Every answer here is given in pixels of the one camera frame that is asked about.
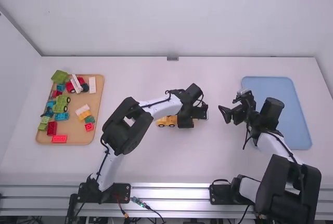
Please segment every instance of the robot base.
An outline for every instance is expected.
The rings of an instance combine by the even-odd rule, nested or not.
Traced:
[[[104,192],[93,191],[86,182],[81,183],[78,192],[78,203],[128,203],[131,200],[131,185],[114,183]]]
[[[248,199],[234,201],[229,184],[214,184],[209,186],[209,199],[212,205],[253,205]]]

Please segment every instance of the white lego brick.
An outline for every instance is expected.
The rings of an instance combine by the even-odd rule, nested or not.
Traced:
[[[72,77],[73,77],[73,79],[74,79],[76,85],[77,85],[78,88],[80,89],[80,91],[82,91],[83,88],[82,88],[82,86],[80,85],[80,82],[79,82],[78,78],[76,77],[76,75],[75,75],[75,74],[72,74]]]
[[[85,104],[84,106],[78,108],[75,113],[79,116],[81,115],[83,112],[90,110],[89,106],[87,104]]]
[[[96,77],[89,77],[89,93],[96,93]]]
[[[77,86],[75,80],[71,78],[71,82],[72,82],[72,85],[73,85],[73,87],[74,87],[76,93],[80,93],[81,90],[80,90],[80,88],[78,88],[78,86]]]

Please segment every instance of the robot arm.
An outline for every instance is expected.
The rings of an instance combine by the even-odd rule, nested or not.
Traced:
[[[241,203],[249,199],[259,215],[281,223],[313,223],[321,173],[296,157],[276,129],[284,104],[267,98],[259,113],[255,110],[256,102],[250,90],[239,91],[233,100],[236,102],[241,104],[233,109],[219,106],[225,122],[233,120],[235,125],[245,122],[250,134],[245,145],[252,139],[261,152],[272,157],[261,181],[243,175],[233,179],[233,200]],[[299,193],[287,191],[286,184]]]
[[[105,156],[98,172],[91,174],[87,182],[101,192],[114,183],[124,155],[132,152],[141,142],[150,124],[164,116],[177,115],[179,128],[193,128],[193,118],[207,119],[208,105],[195,107],[193,104],[203,97],[202,90],[191,84],[186,90],[175,89],[165,92],[165,96],[149,101],[135,101],[128,97],[103,125],[101,143],[105,146]],[[133,122],[127,123],[124,118]]]

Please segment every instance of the blue mat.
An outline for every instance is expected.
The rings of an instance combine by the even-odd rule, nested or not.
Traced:
[[[277,129],[284,135],[290,149],[308,150],[312,146],[300,102],[293,82],[288,77],[244,77],[242,88],[252,90],[260,112],[267,97],[276,98],[285,104]]]

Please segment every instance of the metal frame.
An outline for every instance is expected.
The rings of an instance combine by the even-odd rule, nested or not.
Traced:
[[[208,183],[131,183],[131,196],[144,200],[165,218],[241,218],[246,206],[211,205]],[[71,185],[0,185],[0,215],[66,216]],[[135,203],[122,204],[130,217],[157,217]],[[79,216],[122,217],[117,204],[86,203]],[[254,219],[253,207],[245,218]],[[322,186],[316,219],[333,220],[333,186]]]

